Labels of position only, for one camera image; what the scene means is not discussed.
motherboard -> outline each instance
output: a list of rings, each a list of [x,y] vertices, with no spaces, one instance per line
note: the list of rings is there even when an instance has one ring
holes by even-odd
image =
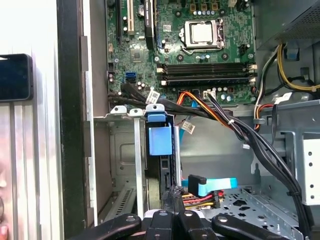
[[[182,91],[222,105],[256,101],[249,0],[106,0],[108,91],[131,83],[176,101]]]

fingertip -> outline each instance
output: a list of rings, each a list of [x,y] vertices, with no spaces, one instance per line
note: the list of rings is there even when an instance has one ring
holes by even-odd
[[[2,226],[0,228],[0,233],[1,233],[1,235],[6,236],[8,234],[8,227],[7,226]]]

green motherboard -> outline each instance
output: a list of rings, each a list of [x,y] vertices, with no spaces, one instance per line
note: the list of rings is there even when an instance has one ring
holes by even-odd
[[[230,2],[234,1],[157,0],[153,2],[154,48],[150,49],[146,43],[144,2],[106,0],[108,91],[120,95],[120,86],[126,82],[126,73],[130,72],[136,75],[132,84],[145,96],[148,96],[150,89],[154,89],[161,94],[162,98],[176,101],[181,91],[196,91],[200,97],[203,97],[204,91],[214,89],[216,99],[222,105],[254,103],[256,100],[254,81],[208,82],[208,84],[168,87],[163,86],[158,77],[159,73],[161,74],[159,65],[255,63],[252,9],[249,6],[239,10],[236,6],[230,7]],[[181,29],[187,21],[218,20],[223,21],[224,47],[222,49],[194,52],[182,49]],[[197,28],[193,33],[195,42],[198,38],[206,37],[207,28]]]

cpu socket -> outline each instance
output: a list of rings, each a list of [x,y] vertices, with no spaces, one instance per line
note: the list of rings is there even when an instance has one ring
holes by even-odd
[[[221,50],[225,46],[223,20],[186,21],[179,37],[185,50]]]

black phone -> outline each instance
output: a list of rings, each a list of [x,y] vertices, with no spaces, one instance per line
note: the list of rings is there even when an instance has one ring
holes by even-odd
[[[33,62],[27,54],[0,55],[0,103],[31,100]]]

